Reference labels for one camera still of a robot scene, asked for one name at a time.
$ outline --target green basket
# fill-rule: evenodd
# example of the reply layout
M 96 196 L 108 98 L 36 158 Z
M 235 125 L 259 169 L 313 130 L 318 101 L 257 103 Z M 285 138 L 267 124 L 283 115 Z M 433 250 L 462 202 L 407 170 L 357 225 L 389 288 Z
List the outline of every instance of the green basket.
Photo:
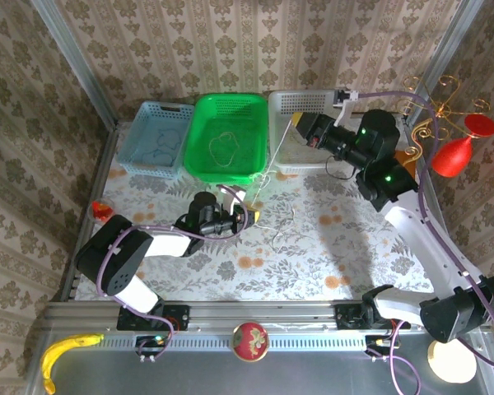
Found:
M 208 183 L 250 184 L 265 168 L 267 135 L 262 96 L 206 95 L 194 110 L 184 167 Z

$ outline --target yellow banana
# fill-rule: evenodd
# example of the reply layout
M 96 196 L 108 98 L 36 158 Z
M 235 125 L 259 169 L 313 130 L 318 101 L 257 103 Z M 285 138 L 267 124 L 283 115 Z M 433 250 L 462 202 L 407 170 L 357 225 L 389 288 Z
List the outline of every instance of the yellow banana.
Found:
M 51 368 L 64 352 L 71 350 L 72 348 L 94 346 L 95 344 L 99 344 L 104 338 L 105 335 L 100 333 L 72 335 L 49 346 L 40 359 L 42 378 L 44 379 L 44 388 L 46 392 L 49 395 L 53 395 L 56 391 L 55 384 L 51 379 Z

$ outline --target white basket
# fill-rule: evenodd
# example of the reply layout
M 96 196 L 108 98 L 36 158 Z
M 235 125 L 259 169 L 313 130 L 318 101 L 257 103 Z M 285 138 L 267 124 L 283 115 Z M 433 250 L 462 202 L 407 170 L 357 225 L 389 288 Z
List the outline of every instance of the white basket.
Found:
M 282 140 L 282 135 L 293 113 L 297 111 L 319 113 L 337 118 L 340 109 L 333 108 L 334 91 L 334 89 L 275 91 L 269 96 L 269 148 L 271 157 Z M 401 131 L 401 140 L 403 140 L 403 125 L 400 118 L 396 120 L 398 121 L 397 128 Z M 361 118 L 350 118 L 343 126 L 356 132 L 360 124 Z M 274 164 L 283 174 L 321 174 L 325 172 L 326 160 L 330 156 L 331 154 L 325 150 L 316 150 L 306 146 L 305 140 L 291 126 L 277 156 L 274 158 Z M 350 175 L 352 167 L 331 160 L 328 163 L 328 169 L 330 173 L 341 171 L 343 174 Z

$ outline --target wall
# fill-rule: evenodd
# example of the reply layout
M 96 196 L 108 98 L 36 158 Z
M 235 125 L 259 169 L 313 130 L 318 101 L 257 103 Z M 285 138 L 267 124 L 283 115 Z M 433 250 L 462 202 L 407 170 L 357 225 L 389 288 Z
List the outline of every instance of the wall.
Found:
M 123 119 L 143 100 L 208 92 L 399 88 L 425 70 L 458 3 L 57 0 Z
M 0 0 L 0 394 L 21 393 L 105 136 L 30 2 Z
M 462 81 L 452 109 L 472 110 L 471 100 L 481 97 L 491 102 L 494 119 L 494 0 L 485 1 L 446 72 Z M 474 141 L 467 169 L 453 179 L 436 176 L 434 185 L 450 235 L 469 259 L 494 275 L 494 137 Z

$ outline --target blue basket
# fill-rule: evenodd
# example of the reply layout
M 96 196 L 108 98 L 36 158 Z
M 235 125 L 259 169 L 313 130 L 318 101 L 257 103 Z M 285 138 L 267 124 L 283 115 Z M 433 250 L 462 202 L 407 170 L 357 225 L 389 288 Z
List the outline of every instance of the blue basket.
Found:
M 193 112 L 193 105 L 145 101 L 117 161 L 132 174 L 175 179 L 183 164 Z

